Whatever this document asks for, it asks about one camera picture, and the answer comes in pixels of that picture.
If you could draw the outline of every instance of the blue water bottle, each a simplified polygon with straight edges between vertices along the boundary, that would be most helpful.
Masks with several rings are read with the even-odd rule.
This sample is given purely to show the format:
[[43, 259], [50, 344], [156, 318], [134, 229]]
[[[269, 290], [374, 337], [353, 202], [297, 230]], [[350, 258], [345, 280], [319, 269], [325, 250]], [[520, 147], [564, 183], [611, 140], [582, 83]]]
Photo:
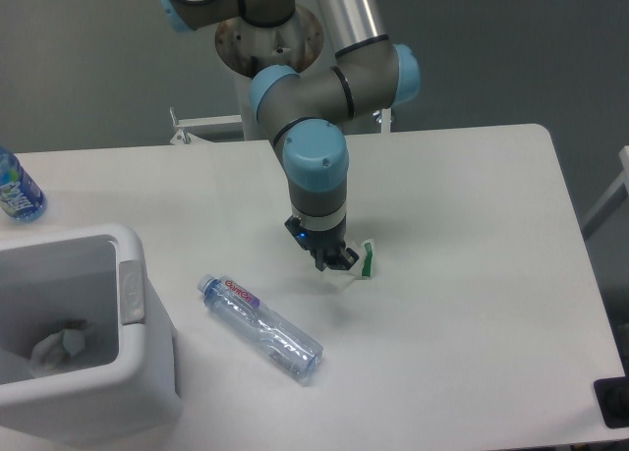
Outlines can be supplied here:
[[46, 209], [46, 198], [11, 151], [0, 146], [0, 207], [21, 222], [37, 219]]

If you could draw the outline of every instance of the robotic arm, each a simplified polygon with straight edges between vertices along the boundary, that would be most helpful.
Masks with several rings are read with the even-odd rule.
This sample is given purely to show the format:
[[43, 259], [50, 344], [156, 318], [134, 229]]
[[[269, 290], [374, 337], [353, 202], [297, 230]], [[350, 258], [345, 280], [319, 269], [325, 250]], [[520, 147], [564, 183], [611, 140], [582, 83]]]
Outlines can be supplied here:
[[239, 21], [226, 64], [253, 79], [253, 125], [263, 129], [288, 180], [293, 214], [286, 228], [319, 270], [350, 269], [358, 256], [344, 241], [349, 154], [334, 124], [412, 99], [420, 71], [408, 47], [389, 42], [374, 0], [318, 2], [337, 64], [300, 76], [316, 56], [308, 56], [295, 0], [162, 0], [175, 29]]

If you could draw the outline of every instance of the clear plastic bottle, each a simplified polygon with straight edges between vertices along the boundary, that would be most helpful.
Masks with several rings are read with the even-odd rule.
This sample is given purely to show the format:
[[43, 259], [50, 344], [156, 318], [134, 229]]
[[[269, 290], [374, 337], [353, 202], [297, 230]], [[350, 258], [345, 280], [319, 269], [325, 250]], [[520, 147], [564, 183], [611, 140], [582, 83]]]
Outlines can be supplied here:
[[323, 347], [269, 309], [251, 292], [223, 276], [206, 275], [199, 283], [205, 306], [298, 380], [308, 378]]
[[10, 217], [31, 222], [44, 212], [46, 198], [11, 151], [0, 146], [0, 207]]

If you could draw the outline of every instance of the white plastic container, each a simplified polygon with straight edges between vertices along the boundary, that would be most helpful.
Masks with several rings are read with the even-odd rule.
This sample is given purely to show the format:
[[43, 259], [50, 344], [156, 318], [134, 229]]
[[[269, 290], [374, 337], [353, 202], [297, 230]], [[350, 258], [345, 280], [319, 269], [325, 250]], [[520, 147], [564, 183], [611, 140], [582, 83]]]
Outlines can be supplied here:
[[[34, 378], [33, 346], [69, 325], [85, 349], [67, 371]], [[133, 230], [0, 243], [0, 425], [79, 443], [174, 420], [175, 335]]]

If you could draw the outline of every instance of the blue joint cap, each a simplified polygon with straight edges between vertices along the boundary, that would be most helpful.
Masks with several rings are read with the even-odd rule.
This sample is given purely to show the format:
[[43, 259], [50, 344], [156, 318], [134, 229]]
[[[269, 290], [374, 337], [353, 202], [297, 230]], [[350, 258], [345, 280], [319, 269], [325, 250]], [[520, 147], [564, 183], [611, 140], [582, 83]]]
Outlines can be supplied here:
[[282, 161], [286, 177], [312, 193], [338, 187], [350, 167], [345, 136], [321, 119], [305, 120], [288, 131]]
[[161, 7], [164, 8], [166, 17], [168, 17], [168, 22], [170, 22], [171, 27], [175, 31], [192, 31], [192, 29], [188, 27], [184, 20], [179, 17], [179, 14], [177, 14], [177, 11], [175, 11], [175, 8], [170, 3], [170, 0], [159, 0], [159, 2], [161, 2]]
[[420, 91], [422, 82], [420, 65], [413, 51], [406, 45], [393, 45], [397, 52], [399, 71], [397, 76], [397, 90], [392, 105], [401, 104], [413, 99]]
[[257, 109], [259, 104], [264, 99], [264, 95], [269, 89], [273, 87], [275, 83], [284, 78], [285, 76], [299, 76], [295, 70], [286, 65], [273, 65], [268, 68], [264, 68], [260, 71], [252, 81], [252, 86], [249, 89], [249, 101], [252, 104], [254, 115], [257, 120]]

